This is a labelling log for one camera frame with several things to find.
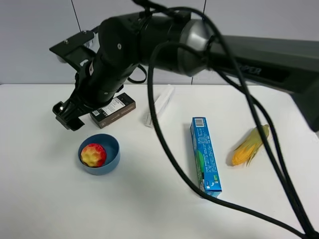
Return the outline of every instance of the red apple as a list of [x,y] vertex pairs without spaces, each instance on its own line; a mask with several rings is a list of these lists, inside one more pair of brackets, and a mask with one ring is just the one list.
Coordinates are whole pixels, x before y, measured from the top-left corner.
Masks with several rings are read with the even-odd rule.
[[101,167],[106,160],[106,151],[98,143],[91,143],[81,152],[81,161],[89,167]]

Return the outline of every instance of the blue cardboard box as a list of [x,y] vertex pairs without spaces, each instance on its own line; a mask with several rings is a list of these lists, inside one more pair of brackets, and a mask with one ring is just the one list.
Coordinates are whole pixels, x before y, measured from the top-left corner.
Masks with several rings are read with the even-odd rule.
[[208,195],[217,197],[222,190],[206,118],[194,117],[190,132],[199,188]]

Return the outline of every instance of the toy corn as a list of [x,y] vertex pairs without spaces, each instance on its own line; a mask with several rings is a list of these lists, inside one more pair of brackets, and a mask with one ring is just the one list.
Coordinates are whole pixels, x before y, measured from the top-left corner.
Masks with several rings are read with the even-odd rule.
[[[268,137],[269,125],[264,125],[263,130],[266,137]],[[263,145],[263,142],[261,141],[257,128],[254,128],[244,142],[234,150],[235,153],[232,158],[232,164],[235,166],[246,162],[246,166],[248,166],[261,145]]]

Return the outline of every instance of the small dark box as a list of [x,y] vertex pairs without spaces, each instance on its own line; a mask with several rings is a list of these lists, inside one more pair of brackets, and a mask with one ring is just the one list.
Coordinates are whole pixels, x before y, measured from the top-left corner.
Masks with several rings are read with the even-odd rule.
[[114,97],[107,106],[100,108],[90,113],[92,120],[98,127],[104,128],[105,126],[113,123],[119,118],[136,108],[135,101],[127,94],[122,93]]

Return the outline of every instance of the barcode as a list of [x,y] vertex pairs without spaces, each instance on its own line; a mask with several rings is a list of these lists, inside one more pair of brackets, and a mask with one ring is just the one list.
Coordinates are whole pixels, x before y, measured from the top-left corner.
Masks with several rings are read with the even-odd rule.
[[94,114],[94,116],[98,116],[100,114],[98,111],[93,111],[92,113]]
[[203,119],[195,119],[196,127],[204,127],[204,120]]

